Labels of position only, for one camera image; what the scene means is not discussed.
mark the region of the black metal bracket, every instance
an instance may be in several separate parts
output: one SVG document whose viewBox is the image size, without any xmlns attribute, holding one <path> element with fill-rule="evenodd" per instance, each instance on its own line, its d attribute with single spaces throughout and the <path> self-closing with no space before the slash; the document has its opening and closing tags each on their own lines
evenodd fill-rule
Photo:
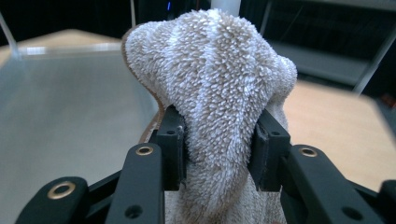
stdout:
<svg viewBox="0 0 396 224">
<path fill-rule="evenodd" d="M 121 171 L 87 187 L 79 177 L 44 186 L 17 223 L 163 223 L 165 190 L 186 177 L 185 124 L 169 107 L 149 143 L 132 147 Z M 396 223 L 396 180 L 379 193 L 347 181 L 319 149 L 291 146 L 289 134 L 263 111 L 248 169 L 257 189 L 281 191 L 289 223 Z"/>
</svg>

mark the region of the white towel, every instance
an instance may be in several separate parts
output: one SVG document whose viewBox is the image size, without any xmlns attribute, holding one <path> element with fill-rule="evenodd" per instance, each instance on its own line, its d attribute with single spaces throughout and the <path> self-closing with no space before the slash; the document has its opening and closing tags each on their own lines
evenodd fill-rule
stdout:
<svg viewBox="0 0 396 224">
<path fill-rule="evenodd" d="M 255 189 L 250 141 L 264 108 L 287 129 L 295 65 L 245 19 L 217 9 L 148 22 L 123 38 L 124 59 L 163 109 L 187 126 L 186 186 L 165 193 L 166 223 L 284 222 L 278 193 Z"/>
</svg>

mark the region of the terry cloth towel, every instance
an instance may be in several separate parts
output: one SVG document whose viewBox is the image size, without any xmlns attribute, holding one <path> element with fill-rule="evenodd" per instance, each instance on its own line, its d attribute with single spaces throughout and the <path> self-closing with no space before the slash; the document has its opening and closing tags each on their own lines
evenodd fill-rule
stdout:
<svg viewBox="0 0 396 224">
<path fill-rule="evenodd" d="M 278 193 L 256 190 L 250 138 L 266 108 L 287 129 L 283 104 L 295 65 L 244 19 L 217 9 L 148 22 L 122 41 L 132 73 L 187 126 L 186 185 L 165 192 L 166 223 L 284 222 Z"/>
</svg>

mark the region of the wooden table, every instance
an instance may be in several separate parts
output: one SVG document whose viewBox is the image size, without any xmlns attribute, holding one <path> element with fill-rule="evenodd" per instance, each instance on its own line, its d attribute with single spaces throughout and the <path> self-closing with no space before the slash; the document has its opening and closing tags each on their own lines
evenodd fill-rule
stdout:
<svg viewBox="0 0 396 224">
<path fill-rule="evenodd" d="M 23 41 L 20 47 L 58 48 L 108 42 L 120 41 L 66 30 Z M 7 47 L 0 48 L 0 67 L 8 56 Z M 386 179 L 396 179 L 395 140 L 373 100 L 298 81 L 285 110 L 292 143 L 323 150 L 346 178 L 373 190 L 378 190 Z"/>
</svg>

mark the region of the towel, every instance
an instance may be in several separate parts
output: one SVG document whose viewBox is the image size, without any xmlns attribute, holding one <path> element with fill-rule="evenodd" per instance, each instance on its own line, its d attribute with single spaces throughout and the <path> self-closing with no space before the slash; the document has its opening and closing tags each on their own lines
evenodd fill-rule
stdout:
<svg viewBox="0 0 396 224">
<path fill-rule="evenodd" d="M 169 105 L 186 122 L 186 184 L 165 192 L 166 223 L 285 222 L 278 193 L 257 191 L 247 164 L 264 108 L 288 127 L 293 62 L 249 21 L 218 9 L 142 24 L 124 36 L 122 51 L 157 100 L 159 122 Z"/>
</svg>

